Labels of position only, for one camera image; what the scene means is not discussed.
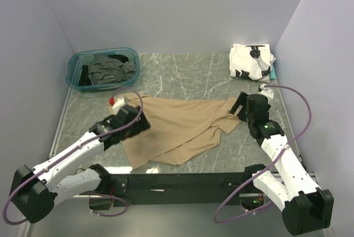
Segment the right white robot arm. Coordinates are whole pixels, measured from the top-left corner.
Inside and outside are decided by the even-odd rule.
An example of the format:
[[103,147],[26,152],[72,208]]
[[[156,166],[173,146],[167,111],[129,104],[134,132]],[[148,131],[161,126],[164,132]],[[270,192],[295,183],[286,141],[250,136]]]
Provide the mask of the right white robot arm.
[[280,124],[269,118],[271,90],[257,94],[240,93],[230,113],[246,122],[251,136],[272,160],[282,181],[270,171],[244,176],[243,187],[249,192],[262,191],[281,211],[284,225],[293,235],[301,235],[330,226],[334,196],[310,177],[302,166]]

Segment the tan t shirt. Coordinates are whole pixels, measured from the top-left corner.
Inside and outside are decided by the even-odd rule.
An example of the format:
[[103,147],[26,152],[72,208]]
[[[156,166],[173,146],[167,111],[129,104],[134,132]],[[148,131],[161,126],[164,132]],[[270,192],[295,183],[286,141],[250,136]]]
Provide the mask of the tan t shirt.
[[236,98],[176,100],[126,93],[129,104],[143,105],[150,128],[123,141],[132,168],[148,162],[181,165],[209,151],[241,122],[230,113]]

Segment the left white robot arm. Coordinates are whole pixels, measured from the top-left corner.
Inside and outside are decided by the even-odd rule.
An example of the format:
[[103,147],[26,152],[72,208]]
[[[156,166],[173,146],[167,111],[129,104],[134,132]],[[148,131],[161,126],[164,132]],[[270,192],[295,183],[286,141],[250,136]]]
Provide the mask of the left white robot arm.
[[26,165],[18,168],[6,203],[13,203],[26,221],[36,223],[53,207],[81,193],[115,199],[111,192],[111,174],[101,165],[93,165],[79,174],[72,172],[91,156],[149,128],[142,106],[124,105],[115,115],[95,123],[55,157],[32,168]]

